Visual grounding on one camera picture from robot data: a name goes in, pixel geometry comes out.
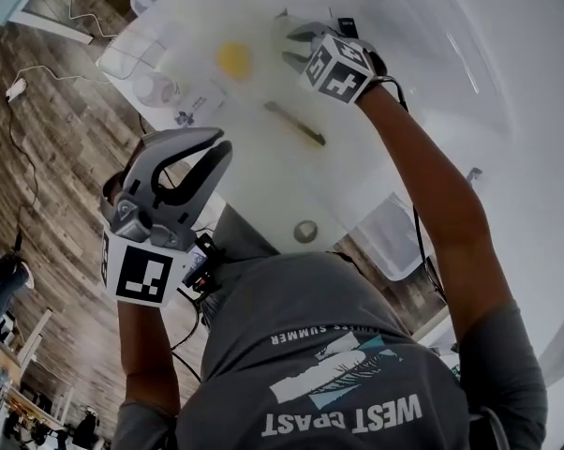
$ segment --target black and white marker cube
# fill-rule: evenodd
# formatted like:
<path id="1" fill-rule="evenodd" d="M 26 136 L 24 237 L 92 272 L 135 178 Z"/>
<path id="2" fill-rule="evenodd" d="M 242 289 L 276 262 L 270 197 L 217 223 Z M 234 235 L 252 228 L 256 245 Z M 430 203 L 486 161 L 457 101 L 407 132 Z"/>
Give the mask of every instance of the black and white marker cube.
<path id="1" fill-rule="evenodd" d="M 307 90 L 352 103 L 375 76 L 360 45 L 327 35 L 313 53 L 299 84 Z"/>
<path id="2" fill-rule="evenodd" d="M 165 307 L 192 266 L 183 251 L 127 240 L 103 229 L 101 279 L 116 300 Z"/>

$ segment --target yellow sponge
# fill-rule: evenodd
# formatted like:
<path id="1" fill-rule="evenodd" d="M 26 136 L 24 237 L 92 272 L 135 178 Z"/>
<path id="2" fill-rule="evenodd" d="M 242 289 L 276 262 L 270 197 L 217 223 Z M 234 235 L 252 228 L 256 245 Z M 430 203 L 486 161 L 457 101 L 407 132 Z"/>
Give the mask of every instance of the yellow sponge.
<path id="1" fill-rule="evenodd" d="M 217 63 L 234 80 L 251 77 L 251 51 L 242 43 L 225 42 L 217 51 Z"/>

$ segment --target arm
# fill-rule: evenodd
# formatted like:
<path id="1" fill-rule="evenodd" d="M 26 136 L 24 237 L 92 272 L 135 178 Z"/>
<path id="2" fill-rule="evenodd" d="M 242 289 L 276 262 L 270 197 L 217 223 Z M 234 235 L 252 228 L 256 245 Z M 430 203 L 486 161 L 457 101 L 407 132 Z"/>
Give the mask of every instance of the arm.
<path id="1" fill-rule="evenodd" d="M 466 179 L 380 85 L 358 105 L 374 124 L 428 231 L 457 340 L 512 301 L 482 205 Z"/>
<path id="2" fill-rule="evenodd" d="M 180 411 L 178 379 L 159 308 L 118 302 L 126 400 Z"/>

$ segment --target wooden floor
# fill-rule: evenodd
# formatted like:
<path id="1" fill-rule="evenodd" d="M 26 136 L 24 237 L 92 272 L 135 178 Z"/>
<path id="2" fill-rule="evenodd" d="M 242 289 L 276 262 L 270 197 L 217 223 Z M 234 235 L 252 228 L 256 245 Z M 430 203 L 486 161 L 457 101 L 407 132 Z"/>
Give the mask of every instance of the wooden floor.
<path id="1" fill-rule="evenodd" d="M 129 0 L 74 2 L 75 14 L 95 12 L 106 33 L 117 33 L 134 18 Z M 30 8 L 67 21 L 67 0 L 33 0 Z M 98 35 L 92 19 L 77 21 L 76 26 Z M 59 75 L 105 81 L 94 62 L 107 43 L 96 38 L 84 46 L 13 23 L 0 27 L 0 253 L 13 245 L 23 204 L 22 254 L 32 267 L 36 287 L 19 294 L 12 311 L 25 337 L 45 308 L 54 312 L 42 334 L 39 363 L 31 365 L 26 380 L 50 398 L 74 384 L 71 421 L 78 423 L 83 407 L 92 405 L 101 419 L 101 433 L 110 437 L 124 398 L 124 376 L 115 304 L 98 288 L 102 226 L 97 207 L 101 185 L 123 168 L 141 135 L 139 117 L 110 85 L 57 82 L 42 69 L 26 72 L 25 95 L 10 106 L 5 102 L 18 70 L 38 64 Z M 32 167 L 11 144 L 10 129 L 37 169 L 34 207 Z M 442 307 L 421 271 L 391 283 L 350 239 L 338 248 L 353 256 L 411 332 Z M 171 341 L 176 342 L 192 326 L 194 314 L 180 298 L 164 310 L 164 318 Z M 179 351 L 196 369 L 205 339 L 200 328 Z M 181 365 L 177 370 L 186 400 L 197 383 Z"/>

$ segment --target gray t-shirt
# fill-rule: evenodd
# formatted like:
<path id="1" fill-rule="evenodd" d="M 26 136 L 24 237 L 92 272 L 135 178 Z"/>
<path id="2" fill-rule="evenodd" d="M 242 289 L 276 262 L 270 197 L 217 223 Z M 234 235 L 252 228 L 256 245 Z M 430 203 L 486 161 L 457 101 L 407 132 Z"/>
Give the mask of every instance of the gray t-shirt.
<path id="1" fill-rule="evenodd" d="M 229 265 L 202 385 L 177 420 L 122 405 L 114 448 L 468 448 L 489 408 L 511 448 L 540 448 L 546 395 L 515 303 L 476 325 L 459 382 L 332 254 Z"/>

